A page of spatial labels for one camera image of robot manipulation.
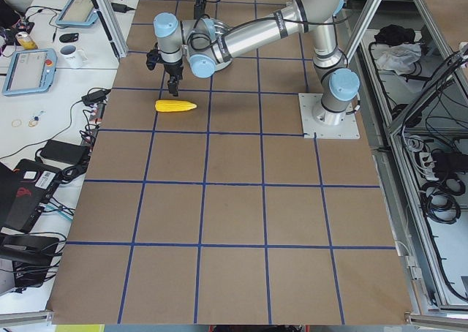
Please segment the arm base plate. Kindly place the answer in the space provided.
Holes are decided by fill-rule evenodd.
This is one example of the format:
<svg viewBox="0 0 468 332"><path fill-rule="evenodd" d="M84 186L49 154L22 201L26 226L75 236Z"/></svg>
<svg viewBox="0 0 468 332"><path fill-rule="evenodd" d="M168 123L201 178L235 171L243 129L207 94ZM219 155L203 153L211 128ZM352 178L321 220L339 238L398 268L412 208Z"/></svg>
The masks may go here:
<svg viewBox="0 0 468 332"><path fill-rule="evenodd" d="M360 133L352 103L340 113L331 113L322 106L322 94L299 93L303 136L326 140L358 140Z"/></svg>

